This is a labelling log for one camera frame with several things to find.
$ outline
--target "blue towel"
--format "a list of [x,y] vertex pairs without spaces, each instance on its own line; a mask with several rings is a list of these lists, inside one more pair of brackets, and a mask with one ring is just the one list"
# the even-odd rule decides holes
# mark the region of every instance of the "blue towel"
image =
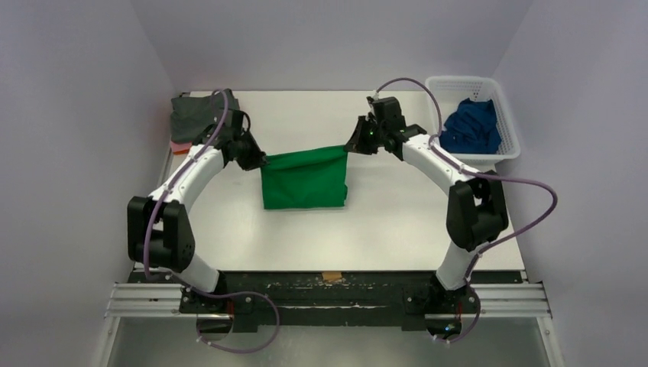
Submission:
[[445,131],[439,136],[441,147],[450,153],[495,154],[501,142],[492,99],[487,102],[461,101],[457,112],[445,121]]

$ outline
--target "dark gray cloth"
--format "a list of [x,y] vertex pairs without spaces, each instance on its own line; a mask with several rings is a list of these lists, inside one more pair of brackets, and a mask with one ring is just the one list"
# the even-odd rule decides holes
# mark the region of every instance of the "dark gray cloth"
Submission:
[[[239,109],[238,100],[231,89],[225,89],[214,96],[214,106],[219,114],[225,104],[223,93],[227,95],[229,109]],[[171,99],[171,141],[177,144],[190,143],[205,128],[214,123],[214,113],[207,97],[177,97]],[[228,114],[225,123],[231,123],[232,114]]]

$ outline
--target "white laundry basket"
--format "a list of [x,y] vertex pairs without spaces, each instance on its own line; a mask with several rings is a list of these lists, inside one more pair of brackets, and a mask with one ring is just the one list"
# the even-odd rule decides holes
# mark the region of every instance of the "white laundry basket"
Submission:
[[[441,107],[442,123],[448,116],[457,110],[458,104],[469,98],[476,102],[485,102],[489,99],[495,104],[497,112],[497,130],[502,137],[502,142],[496,154],[455,154],[460,161],[471,166],[484,166],[495,164],[504,159],[513,159],[520,155],[520,143],[515,135],[513,114],[508,102],[496,81],[479,76],[431,76],[426,79],[426,86],[436,97]],[[432,117],[433,132],[439,128],[434,103],[428,98],[429,113]]]

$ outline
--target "pink cloth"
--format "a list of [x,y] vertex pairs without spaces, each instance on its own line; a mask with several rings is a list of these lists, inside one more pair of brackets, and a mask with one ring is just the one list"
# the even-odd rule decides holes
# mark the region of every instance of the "pink cloth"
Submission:
[[178,144],[169,141],[169,146],[171,147],[171,151],[174,154],[182,154],[189,151],[189,148],[191,148],[191,143]]

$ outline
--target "white table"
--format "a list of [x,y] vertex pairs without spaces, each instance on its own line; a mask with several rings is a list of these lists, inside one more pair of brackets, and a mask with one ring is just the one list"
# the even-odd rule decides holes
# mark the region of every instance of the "white table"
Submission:
[[[207,96],[194,92],[191,96]],[[343,145],[365,91],[235,92],[266,153]],[[396,96],[409,124],[432,130],[426,95]],[[455,106],[442,106],[444,115]],[[173,172],[184,156],[174,156]],[[266,211],[261,173],[231,163],[202,192],[190,213],[196,251],[224,271],[436,270],[449,245],[445,194],[414,167],[384,151],[348,157],[343,209]],[[511,227],[503,234],[510,233]],[[490,250],[478,270],[523,270],[515,239]]]

